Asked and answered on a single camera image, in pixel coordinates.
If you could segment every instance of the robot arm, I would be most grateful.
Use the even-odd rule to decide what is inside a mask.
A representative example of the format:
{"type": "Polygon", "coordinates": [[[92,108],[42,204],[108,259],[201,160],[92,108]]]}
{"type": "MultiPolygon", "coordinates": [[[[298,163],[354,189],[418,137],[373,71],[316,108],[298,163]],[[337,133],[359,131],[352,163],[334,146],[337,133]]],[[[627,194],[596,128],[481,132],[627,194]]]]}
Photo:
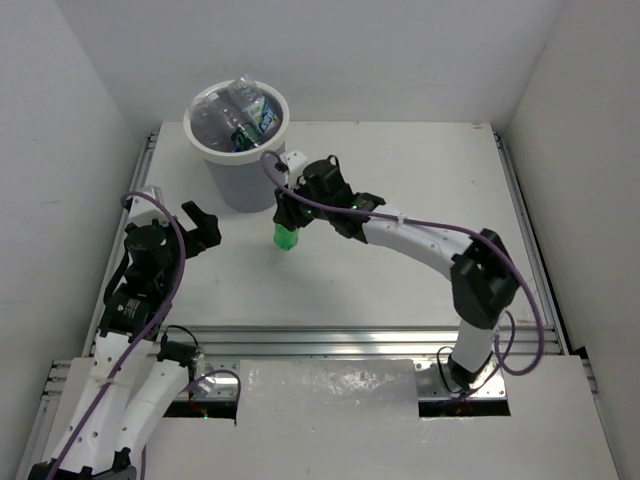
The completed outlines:
{"type": "MultiPolygon", "coordinates": [[[[159,189],[150,187],[145,193],[162,203],[159,189]]],[[[186,231],[178,222],[186,258],[220,244],[214,215],[205,214],[193,202],[183,204],[182,209],[197,227],[186,231]]],[[[143,360],[168,313],[169,309],[161,311],[161,306],[173,288],[180,263],[176,232],[167,225],[162,212],[134,200],[129,222],[125,229],[125,257],[105,292],[105,310],[95,338],[89,378],[52,459],[34,465],[29,480],[135,480],[132,462],[140,458],[151,432],[176,395],[193,380],[197,348],[163,336],[151,373],[129,401],[143,360]],[[118,359],[157,315],[162,318],[112,376],[118,359]],[[105,384],[110,384],[109,388],[105,389],[105,384]],[[81,425],[89,410],[92,414],[81,425]],[[72,435],[77,437],[65,452],[72,435]],[[59,458],[61,463],[54,468],[59,458]]]]}
{"type": "MultiPolygon", "coordinates": [[[[330,207],[405,217],[381,197],[354,193],[344,181],[335,156],[310,162],[301,152],[292,152],[287,155],[286,164],[276,168],[288,173],[289,188],[306,199],[330,207]]],[[[463,390],[470,389],[489,361],[499,316],[513,301],[518,288],[516,279],[489,248],[458,232],[317,209],[281,190],[276,190],[276,199],[273,220],[291,232],[314,219],[325,220],[346,238],[395,250],[450,280],[453,303],[462,321],[449,356],[449,369],[463,390]]],[[[485,229],[480,235],[507,253],[495,232],[485,229]]]]}

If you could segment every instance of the black bracket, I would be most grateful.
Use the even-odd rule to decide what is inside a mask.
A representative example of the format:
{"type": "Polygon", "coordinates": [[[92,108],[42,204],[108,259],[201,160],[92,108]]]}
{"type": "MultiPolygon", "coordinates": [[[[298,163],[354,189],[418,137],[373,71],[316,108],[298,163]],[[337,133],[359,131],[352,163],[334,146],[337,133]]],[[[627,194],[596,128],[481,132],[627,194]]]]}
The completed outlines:
{"type": "MultiPolygon", "coordinates": [[[[373,211],[378,205],[384,205],[383,198],[370,193],[353,193],[351,186],[345,182],[340,171],[340,162],[335,155],[324,160],[317,160],[305,167],[295,192],[309,200],[353,210],[373,211]]],[[[366,243],[362,224],[369,221],[363,215],[334,213],[305,205],[290,197],[281,190],[276,190],[277,209],[273,217],[274,223],[284,226],[289,231],[304,228],[314,219],[326,220],[340,235],[355,238],[366,243]]]]}

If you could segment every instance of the white bucket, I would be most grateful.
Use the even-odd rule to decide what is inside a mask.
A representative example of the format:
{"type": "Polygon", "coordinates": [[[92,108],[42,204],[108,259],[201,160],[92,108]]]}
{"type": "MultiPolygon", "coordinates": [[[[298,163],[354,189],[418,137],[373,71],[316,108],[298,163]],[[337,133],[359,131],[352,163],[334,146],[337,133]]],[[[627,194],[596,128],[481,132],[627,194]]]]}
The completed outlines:
{"type": "MultiPolygon", "coordinates": [[[[207,161],[207,166],[213,175],[213,179],[220,190],[224,201],[240,212],[261,212],[275,204],[275,186],[265,175],[260,156],[265,150],[275,150],[284,153],[284,142],[289,127],[289,105],[284,97],[275,88],[261,82],[256,82],[265,94],[271,106],[280,117],[280,124],[275,135],[258,148],[246,152],[220,152],[202,145],[193,135],[188,110],[184,114],[184,133],[189,143],[207,161]]],[[[212,92],[216,92],[220,98],[231,104],[227,93],[227,87],[231,81],[217,83],[200,92],[194,102],[204,98],[212,92]]],[[[275,170],[275,160],[269,159],[270,168],[274,174],[284,182],[284,174],[275,170]]]]}

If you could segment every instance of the table surface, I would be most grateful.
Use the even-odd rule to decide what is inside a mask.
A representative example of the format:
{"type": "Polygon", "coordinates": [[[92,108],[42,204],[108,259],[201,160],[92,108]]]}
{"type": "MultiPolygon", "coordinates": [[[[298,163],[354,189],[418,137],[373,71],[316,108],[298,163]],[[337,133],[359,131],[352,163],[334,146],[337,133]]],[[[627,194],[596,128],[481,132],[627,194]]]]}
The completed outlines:
{"type": "MultiPolygon", "coordinates": [[[[531,264],[488,124],[294,122],[287,149],[335,154],[356,191],[382,196],[415,218],[500,234],[530,286],[531,264]]],[[[220,218],[222,245],[187,262],[168,322],[198,326],[431,327],[459,322],[451,286],[435,271],[380,247],[340,237],[324,222],[290,252],[272,241],[274,208],[242,214],[220,197],[182,124],[162,125],[145,181],[191,225],[194,200],[220,218]]],[[[521,290],[511,306],[533,316],[521,290]]]]}
{"type": "MultiPolygon", "coordinates": [[[[90,367],[74,360],[44,458],[90,367]]],[[[147,445],[147,478],[617,478],[579,357],[546,356],[533,373],[507,376],[507,417],[419,418],[409,360],[250,360],[240,376],[237,426],[163,418],[147,445]]]]}

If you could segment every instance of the white enclosure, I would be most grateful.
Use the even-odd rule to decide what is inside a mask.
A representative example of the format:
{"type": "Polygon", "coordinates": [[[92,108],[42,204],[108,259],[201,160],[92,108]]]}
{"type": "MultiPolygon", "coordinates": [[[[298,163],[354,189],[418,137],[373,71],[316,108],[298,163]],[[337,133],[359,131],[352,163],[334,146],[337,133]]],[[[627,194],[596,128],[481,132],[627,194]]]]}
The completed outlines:
{"type": "Polygon", "coordinates": [[[504,128],[562,0],[57,0],[134,131],[244,72],[293,120],[504,128]]]}
{"type": "Polygon", "coordinates": [[[145,137],[244,72],[293,120],[508,132],[614,459],[637,478],[638,24],[632,0],[2,2],[0,479],[50,362],[80,353],[145,137]]]}
{"type": "Polygon", "coordinates": [[[640,475],[640,3],[569,2],[508,139],[622,478],[640,475]]]}

